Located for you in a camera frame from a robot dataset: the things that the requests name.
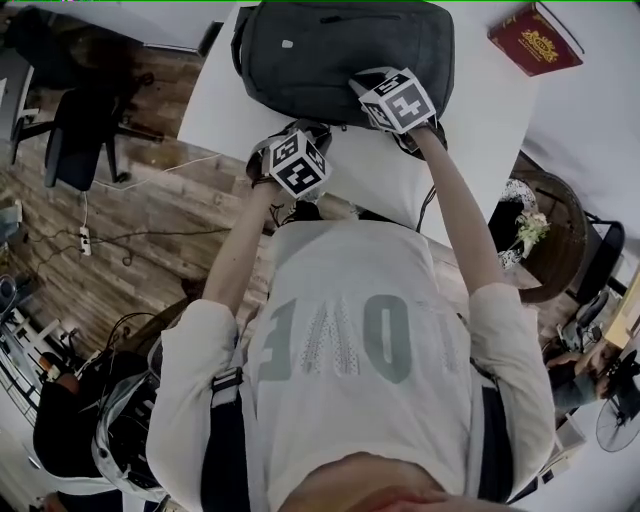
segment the wooden floor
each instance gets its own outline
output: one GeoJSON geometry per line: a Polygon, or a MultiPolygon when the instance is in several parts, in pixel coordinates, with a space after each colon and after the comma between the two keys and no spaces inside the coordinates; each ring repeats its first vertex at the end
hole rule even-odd
{"type": "MultiPolygon", "coordinates": [[[[88,59],[89,52],[83,48],[79,43],[74,50],[79,60],[88,59]]],[[[85,352],[103,347],[121,316],[136,311],[157,313],[184,296],[182,279],[205,278],[225,230],[233,225],[250,190],[242,162],[175,139],[203,61],[132,43],[130,51],[136,74],[155,75],[155,83],[136,96],[131,122],[163,132],[165,140],[157,145],[117,138],[119,168],[133,175],[124,186],[141,184],[126,191],[97,183],[91,188],[87,194],[87,226],[94,237],[91,257],[77,250],[85,215],[82,195],[62,183],[52,189],[44,187],[48,135],[21,143],[13,166],[7,161],[7,145],[0,143],[0,200],[21,199],[25,212],[23,232],[10,245],[11,271],[37,276],[40,288],[27,305],[29,312],[41,324],[58,318],[66,331],[76,328],[75,339],[85,352]],[[161,174],[201,158],[208,160],[161,174]],[[150,178],[152,181],[142,184],[150,178]],[[129,236],[146,231],[184,234],[129,236]],[[186,234],[202,231],[214,232],[186,234]]],[[[53,117],[60,96],[60,92],[46,90],[31,93],[29,101],[42,108],[38,120],[53,117]]],[[[109,181],[104,153],[97,179],[109,181]]],[[[331,198],[324,202],[322,208],[329,217],[348,215],[348,205],[331,198]]],[[[266,300],[268,242],[266,236],[261,240],[239,315],[241,323],[266,300]]],[[[465,314],[467,295],[452,251],[434,244],[433,252],[442,293],[465,314]]],[[[541,309],[541,333],[551,332],[556,322],[575,310],[575,305],[558,308],[554,302],[541,309]]]]}

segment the flower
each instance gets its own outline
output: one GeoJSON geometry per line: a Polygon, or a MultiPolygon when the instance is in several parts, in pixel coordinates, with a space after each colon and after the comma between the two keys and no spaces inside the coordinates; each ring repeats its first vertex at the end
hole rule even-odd
{"type": "Polygon", "coordinates": [[[549,222],[544,213],[533,210],[524,211],[516,218],[516,224],[520,224],[518,234],[516,235],[516,243],[522,242],[524,250],[522,257],[529,256],[533,246],[547,236],[549,231],[549,222]]]}

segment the backpack zipper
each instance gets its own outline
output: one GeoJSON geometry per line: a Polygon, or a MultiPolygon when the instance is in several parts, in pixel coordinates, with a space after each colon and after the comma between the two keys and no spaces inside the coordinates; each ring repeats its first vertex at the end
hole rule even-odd
{"type": "Polygon", "coordinates": [[[329,16],[328,18],[320,18],[320,23],[340,23],[341,21],[353,21],[353,20],[362,20],[365,18],[376,18],[381,20],[399,20],[400,16],[397,14],[368,14],[364,16],[352,16],[350,18],[343,18],[342,16],[329,16]]]}

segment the power strip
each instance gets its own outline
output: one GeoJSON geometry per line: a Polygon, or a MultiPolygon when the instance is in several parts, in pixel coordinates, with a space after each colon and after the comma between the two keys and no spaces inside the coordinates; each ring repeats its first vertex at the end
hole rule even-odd
{"type": "Polygon", "coordinates": [[[80,252],[85,256],[91,256],[91,237],[86,226],[80,228],[80,252]]]}

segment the red book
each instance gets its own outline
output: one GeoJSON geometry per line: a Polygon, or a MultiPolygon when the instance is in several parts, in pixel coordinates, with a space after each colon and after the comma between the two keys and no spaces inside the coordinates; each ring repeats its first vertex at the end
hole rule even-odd
{"type": "Polygon", "coordinates": [[[584,50],[540,2],[527,4],[489,31],[489,39],[529,76],[582,64],[584,50]]]}

